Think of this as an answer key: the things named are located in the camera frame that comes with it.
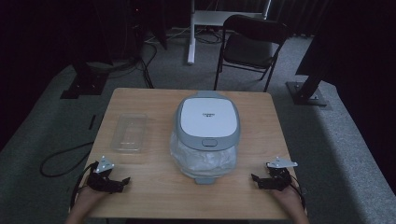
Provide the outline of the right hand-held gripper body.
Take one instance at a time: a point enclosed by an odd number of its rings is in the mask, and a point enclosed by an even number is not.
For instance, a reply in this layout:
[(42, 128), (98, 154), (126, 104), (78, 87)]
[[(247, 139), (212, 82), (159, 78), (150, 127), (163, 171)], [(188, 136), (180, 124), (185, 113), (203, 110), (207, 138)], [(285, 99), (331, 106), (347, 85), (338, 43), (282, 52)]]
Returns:
[(298, 163), (295, 161), (276, 157), (273, 161), (266, 163), (270, 177), (264, 178), (261, 183), (268, 183), (272, 189), (282, 191), (291, 184), (289, 168), (297, 165)]

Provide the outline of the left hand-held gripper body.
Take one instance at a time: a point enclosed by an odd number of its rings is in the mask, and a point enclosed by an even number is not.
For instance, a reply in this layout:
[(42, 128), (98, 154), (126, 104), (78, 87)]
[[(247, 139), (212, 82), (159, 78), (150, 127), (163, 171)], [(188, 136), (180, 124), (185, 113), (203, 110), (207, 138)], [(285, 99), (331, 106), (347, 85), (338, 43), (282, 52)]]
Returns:
[(121, 181), (111, 180), (111, 174), (115, 164), (103, 156), (99, 161), (91, 164), (87, 185), (97, 191), (108, 192), (111, 187), (125, 186)]

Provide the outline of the clear plastic container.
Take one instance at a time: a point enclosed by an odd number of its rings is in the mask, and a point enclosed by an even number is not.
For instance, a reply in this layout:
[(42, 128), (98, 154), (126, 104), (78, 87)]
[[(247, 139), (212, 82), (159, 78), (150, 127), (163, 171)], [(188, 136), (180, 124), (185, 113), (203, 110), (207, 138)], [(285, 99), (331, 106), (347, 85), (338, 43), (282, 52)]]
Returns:
[(145, 114), (121, 114), (110, 147), (122, 153), (138, 153), (142, 149), (147, 126)]

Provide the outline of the grey bin with white lid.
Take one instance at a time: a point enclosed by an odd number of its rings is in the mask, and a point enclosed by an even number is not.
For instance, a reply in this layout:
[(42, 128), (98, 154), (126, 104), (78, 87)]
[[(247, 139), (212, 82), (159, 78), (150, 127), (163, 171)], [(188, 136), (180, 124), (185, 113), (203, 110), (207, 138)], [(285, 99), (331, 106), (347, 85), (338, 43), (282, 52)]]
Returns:
[[(241, 128), (237, 107), (215, 91), (198, 91), (180, 102), (172, 133), (193, 149), (216, 151), (238, 147)], [(216, 178), (193, 180), (199, 185), (210, 185)]]

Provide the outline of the person's left hand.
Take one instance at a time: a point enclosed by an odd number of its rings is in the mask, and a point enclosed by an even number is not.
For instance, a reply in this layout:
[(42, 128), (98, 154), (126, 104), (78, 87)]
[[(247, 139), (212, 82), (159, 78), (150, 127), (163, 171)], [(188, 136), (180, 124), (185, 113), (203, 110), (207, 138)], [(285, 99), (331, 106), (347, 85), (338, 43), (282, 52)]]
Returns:
[(79, 213), (86, 216), (107, 195), (107, 192), (97, 191), (90, 187), (84, 187), (80, 190), (74, 207)]

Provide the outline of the person's right hand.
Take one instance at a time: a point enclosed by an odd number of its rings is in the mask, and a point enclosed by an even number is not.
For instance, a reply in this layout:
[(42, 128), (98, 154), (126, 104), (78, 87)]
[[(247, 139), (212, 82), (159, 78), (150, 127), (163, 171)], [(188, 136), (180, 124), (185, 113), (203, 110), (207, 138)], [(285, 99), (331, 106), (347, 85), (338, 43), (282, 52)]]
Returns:
[(300, 196), (292, 186), (288, 186), (282, 191), (271, 189), (270, 194), (287, 213), (292, 214), (301, 211), (302, 204)]

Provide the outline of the white plastic bin liner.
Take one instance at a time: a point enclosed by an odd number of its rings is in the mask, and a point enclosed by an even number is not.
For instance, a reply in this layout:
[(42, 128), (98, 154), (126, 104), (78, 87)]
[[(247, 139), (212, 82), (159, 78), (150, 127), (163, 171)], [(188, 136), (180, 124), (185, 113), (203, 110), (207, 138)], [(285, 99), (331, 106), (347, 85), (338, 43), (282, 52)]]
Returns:
[(170, 154), (180, 171), (191, 178), (218, 178), (230, 173), (237, 164), (238, 147), (207, 151), (187, 147), (175, 133), (170, 137)]

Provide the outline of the black folding chair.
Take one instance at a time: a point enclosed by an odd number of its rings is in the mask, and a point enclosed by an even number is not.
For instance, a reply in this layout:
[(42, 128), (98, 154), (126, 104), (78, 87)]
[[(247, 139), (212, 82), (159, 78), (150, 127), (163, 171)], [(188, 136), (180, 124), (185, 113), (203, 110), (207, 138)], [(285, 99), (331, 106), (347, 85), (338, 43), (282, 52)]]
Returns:
[(289, 27), (278, 21), (232, 15), (222, 26), (222, 42), (214, 82), (224, 66), (268, 74), (263, 91), (267, 91), (275, 70), (279, 52), (290, 36)]

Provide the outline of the black stand with base plate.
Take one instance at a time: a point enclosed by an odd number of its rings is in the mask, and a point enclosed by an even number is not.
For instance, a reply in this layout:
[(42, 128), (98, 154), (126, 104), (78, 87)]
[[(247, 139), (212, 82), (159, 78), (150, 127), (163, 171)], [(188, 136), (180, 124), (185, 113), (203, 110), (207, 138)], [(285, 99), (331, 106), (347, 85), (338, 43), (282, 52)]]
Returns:
[(84, 62), (72, 63), (76, 76), (61, 99), (77, 99), (80, 95), (101, 95), (109, 73), (94, 72)]
[(328, 66), (324, 61), (325, 54), (326, 51), (320, 47), (320, 40), (314, 37), (296, 72), (297, 75), (307, 76), (306, 81), (286, 83), (290, 96), (296, 105), (325, 107), (328, 104), (318, 90), (318, 85), (324, 78), (323, 69)]

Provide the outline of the white desk frame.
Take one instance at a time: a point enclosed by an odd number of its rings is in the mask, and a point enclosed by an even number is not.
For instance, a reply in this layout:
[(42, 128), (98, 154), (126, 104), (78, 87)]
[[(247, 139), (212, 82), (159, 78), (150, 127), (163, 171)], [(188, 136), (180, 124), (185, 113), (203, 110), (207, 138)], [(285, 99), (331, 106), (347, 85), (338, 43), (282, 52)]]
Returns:
[(195, 0), (191, 0), (191, 17), (190, 17), (190, 44), (187, 57), (187, 64), (192, 65), (195, 62), (196, 48), (196, 26), (221, 26), (232, 15), (245, 15), (256, 19), (267, 19), (272, 0), (265, 0), (261, 13), (238, 12), (238, 11), (213, 11), (213, 10), (196, 10)]

